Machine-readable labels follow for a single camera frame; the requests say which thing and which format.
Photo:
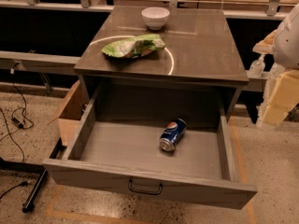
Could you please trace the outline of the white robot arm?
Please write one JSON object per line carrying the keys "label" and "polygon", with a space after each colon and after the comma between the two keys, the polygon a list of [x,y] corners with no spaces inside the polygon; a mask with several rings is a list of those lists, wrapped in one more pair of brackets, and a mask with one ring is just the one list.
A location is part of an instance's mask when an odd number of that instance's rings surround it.
{"label": "white robot arm", "polygon": [[252,50],[274,57],[264,87],[257,126],[276,128],[299,104],[299,4],[276,30],[256,43]]}

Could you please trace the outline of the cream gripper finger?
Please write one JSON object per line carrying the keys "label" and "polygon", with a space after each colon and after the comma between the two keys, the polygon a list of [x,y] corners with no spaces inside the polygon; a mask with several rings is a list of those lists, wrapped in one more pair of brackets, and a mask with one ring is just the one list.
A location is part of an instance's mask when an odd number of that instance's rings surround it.
{"label": "cream gripper finger", "polygon": [[274,63],[259,108],[257,126],[276,128],[299,104],[299,71]]}
{"label": "cream gripper finger", "polygon": [[274,41],[277,31],[274,30],[267,35],[263,40],[256,43],[253,47],[253,51],[259,54],[272,54],[274,50]]}

